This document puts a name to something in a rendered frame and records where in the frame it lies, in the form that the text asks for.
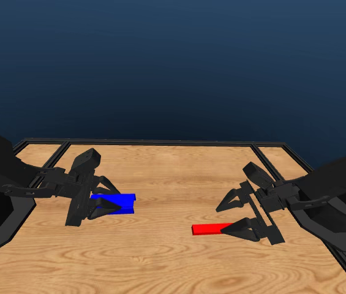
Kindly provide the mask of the blue hollow socket block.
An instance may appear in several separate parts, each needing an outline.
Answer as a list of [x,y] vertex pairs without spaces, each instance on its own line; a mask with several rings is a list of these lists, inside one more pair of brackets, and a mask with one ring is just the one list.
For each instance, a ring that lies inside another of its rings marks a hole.
[[121,209],[114,211],[110,214],[133,214],[134,213],[134,202],[136,200],[135,194],[92,194],[91,198],[103,198],[112,203],[121,206]]

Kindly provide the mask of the thin red peg bar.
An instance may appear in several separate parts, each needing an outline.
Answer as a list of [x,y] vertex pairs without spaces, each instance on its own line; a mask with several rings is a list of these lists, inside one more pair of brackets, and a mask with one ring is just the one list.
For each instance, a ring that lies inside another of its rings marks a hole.
[[221,230],[228,227],[231,223],[219,224],[193,224],[191,226],[192,234],[197,235],[219,235],[222,234]]

